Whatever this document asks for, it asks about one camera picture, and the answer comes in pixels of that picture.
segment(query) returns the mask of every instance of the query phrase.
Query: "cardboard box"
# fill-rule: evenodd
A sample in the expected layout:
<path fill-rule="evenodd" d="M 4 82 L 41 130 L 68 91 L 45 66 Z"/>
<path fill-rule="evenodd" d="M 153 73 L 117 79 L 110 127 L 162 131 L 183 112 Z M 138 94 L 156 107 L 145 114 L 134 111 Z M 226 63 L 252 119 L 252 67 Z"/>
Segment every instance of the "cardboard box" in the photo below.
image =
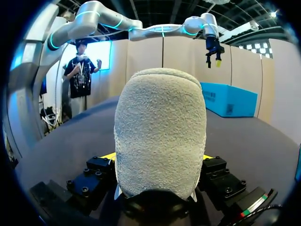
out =
<path fill-rule="evenodd" d="M 237 87 L 201 82 L 206 108 L 221 117 L 254 117 L 257 94 Z"/>

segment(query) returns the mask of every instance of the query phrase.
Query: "gray floor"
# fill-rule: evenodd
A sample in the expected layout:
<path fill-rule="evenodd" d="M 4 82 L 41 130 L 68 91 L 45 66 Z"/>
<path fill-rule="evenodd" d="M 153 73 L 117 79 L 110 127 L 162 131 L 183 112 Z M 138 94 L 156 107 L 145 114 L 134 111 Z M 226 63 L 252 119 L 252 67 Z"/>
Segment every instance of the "gray floor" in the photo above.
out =
<path fill-rule="evenodd" d="M 113 97 L 76 116 L 41 140 L 16 168 L 24 189 L 50 179 L 65 187 L 66 180 L 82 172 L 94 155 L 114 152 Z M 239 179 L 247 181 L 249 191 L 257 186 L 279 191 L 274 203 L 282 203 L 294 185 L 298 145 L 280 131 L 257 118 L 221 118 L 207 111 L 205 154 L 220 156 Z M 206 201 L 210 218 L 221 213 Z"/>

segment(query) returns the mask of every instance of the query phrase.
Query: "person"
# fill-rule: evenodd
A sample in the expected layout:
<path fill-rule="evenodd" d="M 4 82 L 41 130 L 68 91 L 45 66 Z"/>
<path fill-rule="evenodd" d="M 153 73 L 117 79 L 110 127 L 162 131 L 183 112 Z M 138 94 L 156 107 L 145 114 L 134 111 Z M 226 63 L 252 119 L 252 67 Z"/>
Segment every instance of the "person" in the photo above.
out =
<path fill-rule="evenodd" d="M 85 55 L 87 43 L 85 40 L 76 40 L 76 57 L 67 65 L 64 76 L 70 83 L 71 111 L 75 116 L 87 109 L 87 96 L 91 94 L 91 74 L 101 69 L 101 60 L 97 61 L 97 67 Z"/>

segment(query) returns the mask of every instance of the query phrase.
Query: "gray fuzzy object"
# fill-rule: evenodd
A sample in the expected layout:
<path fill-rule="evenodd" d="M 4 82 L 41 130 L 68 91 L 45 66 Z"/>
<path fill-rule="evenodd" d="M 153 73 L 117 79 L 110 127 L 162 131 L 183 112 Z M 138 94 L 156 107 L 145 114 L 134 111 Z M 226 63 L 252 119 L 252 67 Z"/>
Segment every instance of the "gray fuzzy object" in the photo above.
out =
<path fill-rule="evenodd" d="M 115 112 L 116 177 L 132 197 L 168 190 L 187 199 L 196 188 L 206 142 L 206 108 L 200 83 L 167 68 L 136 73 Z"/>

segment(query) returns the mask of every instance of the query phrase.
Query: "man's hand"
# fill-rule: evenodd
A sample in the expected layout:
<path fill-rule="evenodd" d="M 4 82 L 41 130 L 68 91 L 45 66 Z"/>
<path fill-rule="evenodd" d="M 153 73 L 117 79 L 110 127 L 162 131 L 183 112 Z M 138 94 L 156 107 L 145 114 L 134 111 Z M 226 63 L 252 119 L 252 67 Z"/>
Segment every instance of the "man's hand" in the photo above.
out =
<path fill-rule="evenodd" d="M 101 69 L 101 67 L 102 67 L 102 61 L 101 60 L 97 60 L 97 67 L 99 69 Z"/>
<path fill-rule="evenodd" d="M 77 73 L 79 73 L 80 71 L 80 67 L 78 65 L 75 66 L 75 68 L 72 70 L 72 74 L 75 75 Z"/>
<path fill-rule="evenodd" d="M 79 65 L 76 65 L 75 68 L 66 76 L 67 79 L 71 79 L 74 75 L 79 73 L 79 71 L 80 71 L 80 67 Z"/>

